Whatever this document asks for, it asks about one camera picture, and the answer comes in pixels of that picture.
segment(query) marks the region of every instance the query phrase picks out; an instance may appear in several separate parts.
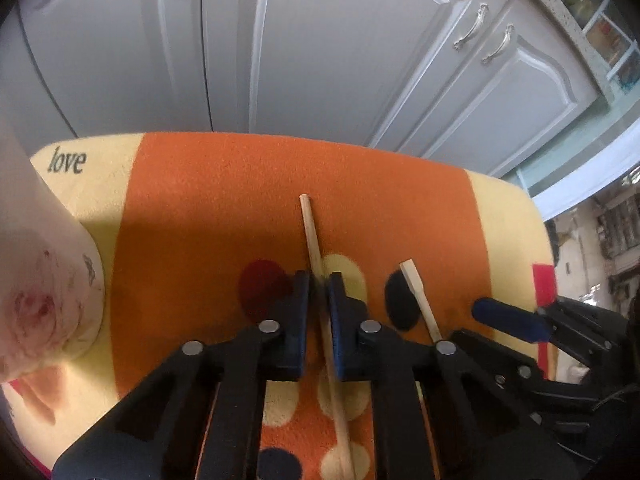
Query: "countertop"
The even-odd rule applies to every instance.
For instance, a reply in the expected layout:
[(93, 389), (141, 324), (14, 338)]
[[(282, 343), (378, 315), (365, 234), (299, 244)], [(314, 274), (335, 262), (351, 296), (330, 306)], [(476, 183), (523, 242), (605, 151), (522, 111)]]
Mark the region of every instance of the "countertop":
[(603, 65), (598, 54), (591, 46), (587, 38), (585, 38), (582, 30), (578, 26), (574, 17), (564, 6), (561, 0), (536, 0), (548, 15), (558, 24), (565, 33), (569, 41), (584, 60), (585, 65), (593, 75), (600, 92), (604, 95), (607, 102), (612, 104), (614, 101), (613, 91), (607, 80), (606, 67)]

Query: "black dot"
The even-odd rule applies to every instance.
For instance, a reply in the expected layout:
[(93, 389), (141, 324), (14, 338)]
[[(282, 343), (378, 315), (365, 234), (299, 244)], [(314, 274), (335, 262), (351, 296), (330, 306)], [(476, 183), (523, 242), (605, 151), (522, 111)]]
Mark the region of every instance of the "black dot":
[(398, 330), (411, 330), (420, 319), (420, 307), (406, 284), (402, 270), (396, 270), (385, 284), (386, 314)]
[(258, 478), (260, 480), (300, 480), (300, 460), (289, 451), (279, 447), (267, 447), (258, 455)]

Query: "pale cylindrical object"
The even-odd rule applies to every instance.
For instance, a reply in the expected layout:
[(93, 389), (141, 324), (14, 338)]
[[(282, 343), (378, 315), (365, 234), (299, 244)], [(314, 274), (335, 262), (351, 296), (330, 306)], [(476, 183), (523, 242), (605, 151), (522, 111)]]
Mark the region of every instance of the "pale cylindrical object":
[(103, 310), (94, 240), (0, 124), (0, 382), (78, 357)]

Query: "metal rivet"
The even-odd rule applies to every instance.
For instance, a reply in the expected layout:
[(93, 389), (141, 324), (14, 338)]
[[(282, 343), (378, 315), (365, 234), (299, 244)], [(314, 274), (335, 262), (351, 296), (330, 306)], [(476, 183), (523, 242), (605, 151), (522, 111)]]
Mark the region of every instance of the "metal rivet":
[(380, 332), (380, 329), (382, 329), (382, 325), (380, 325), (380, 323), (378, 323), (375, 319), (367, 319), (360, 324), (360, 329), (365, 334), (376, 334)]
[(451, 341), (438, 341), (436, 343), (436, 350), (443, 355), (453, 355), (456, 353), (456, 345)]
[(531, 368), (525, 365), (519, 366), (518, 375), (523, 379), (529, 379), (531, 377)]
[(264, 321), (260, 322), (258, 328), (263, 334), (273, 334), (274, 332), (278, 331), (278, 329), (280, 328), (280, 324), (274, 319), (265, 319)]
[(204, 345), (200, 341), (187, 341), (182, 345), (182, 353), (185, 355), (198, 355), (204, 350)]

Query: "wooden stick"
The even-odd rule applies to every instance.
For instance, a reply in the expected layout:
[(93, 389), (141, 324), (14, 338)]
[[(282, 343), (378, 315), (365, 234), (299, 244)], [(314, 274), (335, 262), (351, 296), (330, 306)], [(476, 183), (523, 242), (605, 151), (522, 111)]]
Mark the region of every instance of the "wooden stick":
[(422, 312), (424, 322), (427, 324), (427, 329), (429, 330), (431, 339), (434, 343), (440, 341), (442, 339), (442, 334), (440, 334), (440, 329), (438, 328), (436, 319), (433, 317), (431, 305), (429, 305), (427, 296), (424, 293), (424, 284), (422, 283), (420, 274), (418, 274), (418, 269), (416, 269), (414, 261), (407, 260), (402, 262), (400, 264), (400, 269), (402, 270), (402, 274), (404, 275), (407, 285), (409, 285), (409, 289), (411, 289), (412, 294), (415, 296), (415, 300), (418, 302), (418, 306)]
[[(300, 195), (302, 207), (302, 219), (305, 224), (306, 248), (309, 251), (309, 263), (311, 272), (319, 285), (324, 285), (324, 265), (316, 234), (316, 223), (311, 211), (311, 201), (308, 194)], [(342, 480), (355, 480), (353, 460), (351, 459), (351, 447), (349, 439), (349, 427), (344, 413), (344, 404), (340, 395), (340, 383), (335, 377), (334, 347), (332, 345), (331, 322), (324, 304), (320, 306), (320, 328), (322, 331), (322, 349), (326, 361), (326, 374), (329, 381), (329, 397), (331, 399), (334, 415), (335, 439), (337, 441), (338, 457)]]

